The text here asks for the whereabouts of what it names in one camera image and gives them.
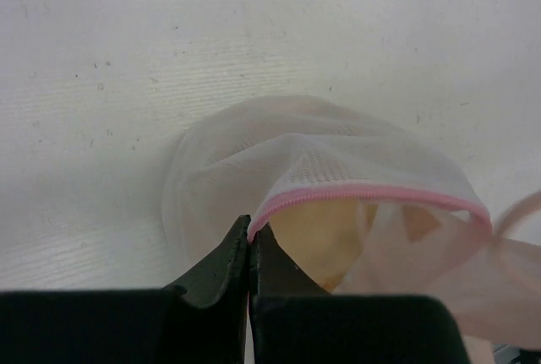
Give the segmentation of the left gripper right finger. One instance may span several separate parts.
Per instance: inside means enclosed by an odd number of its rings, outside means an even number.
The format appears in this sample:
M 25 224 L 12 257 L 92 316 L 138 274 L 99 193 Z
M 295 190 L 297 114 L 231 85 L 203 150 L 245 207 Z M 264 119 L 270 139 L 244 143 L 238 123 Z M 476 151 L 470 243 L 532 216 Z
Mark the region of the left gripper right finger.
M 270 225 L 250 245 L 251 296 L 328 296 L 280 247 Z

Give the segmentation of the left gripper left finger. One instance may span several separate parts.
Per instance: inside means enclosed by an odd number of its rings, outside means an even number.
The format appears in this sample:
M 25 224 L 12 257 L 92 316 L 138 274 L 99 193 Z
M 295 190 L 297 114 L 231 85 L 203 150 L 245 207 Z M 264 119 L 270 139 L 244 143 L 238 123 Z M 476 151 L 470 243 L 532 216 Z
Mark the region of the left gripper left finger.
M 239 216 L 221 243 L 167 289 L 197 309 L 227 300 L 242 301 L 248 290 L 249 223 L 248 215 Z

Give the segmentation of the beige bra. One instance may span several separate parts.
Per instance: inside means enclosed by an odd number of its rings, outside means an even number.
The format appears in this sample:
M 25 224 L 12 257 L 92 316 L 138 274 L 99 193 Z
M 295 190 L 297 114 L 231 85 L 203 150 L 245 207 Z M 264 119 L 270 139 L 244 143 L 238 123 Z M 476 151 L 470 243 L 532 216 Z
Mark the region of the beige bra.
M 390 226 L 388 219 L 394 216 L 410 242 L 441 226 L 426 208 L 335 198 L 281 209 L 270 217 L 270 227 L 297 266 L 325 291 L 334 291 L 361 255 L 372 229 Z

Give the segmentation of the white mesh laundry bag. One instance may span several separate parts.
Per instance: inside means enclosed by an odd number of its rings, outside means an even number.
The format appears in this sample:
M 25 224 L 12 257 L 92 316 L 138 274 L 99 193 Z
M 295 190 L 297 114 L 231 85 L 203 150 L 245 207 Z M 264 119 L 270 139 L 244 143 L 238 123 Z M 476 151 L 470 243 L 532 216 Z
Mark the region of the white mesh laundry bag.
M 189 269 L 250 215 L 249 233 L 278 210 L 352 198 L 462 212 L 490 233 L 489 212 L 462 170 L 382 119 L 308 95 L 266 96 L 192 125 L 167 174 L 161 206 L 169 249 Z

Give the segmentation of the pink bra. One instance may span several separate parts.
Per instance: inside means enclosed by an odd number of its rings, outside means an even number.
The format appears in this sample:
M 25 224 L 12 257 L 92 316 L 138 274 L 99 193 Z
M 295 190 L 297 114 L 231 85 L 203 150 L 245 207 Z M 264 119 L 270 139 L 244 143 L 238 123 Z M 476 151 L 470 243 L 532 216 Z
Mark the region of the pink bra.
M 507 234 L 539 210 L 534 193 L 485 230 L 442 209 L 382 204 L 338 290 L 431 296 L 465 335 L 537 350 L 540 248 Z

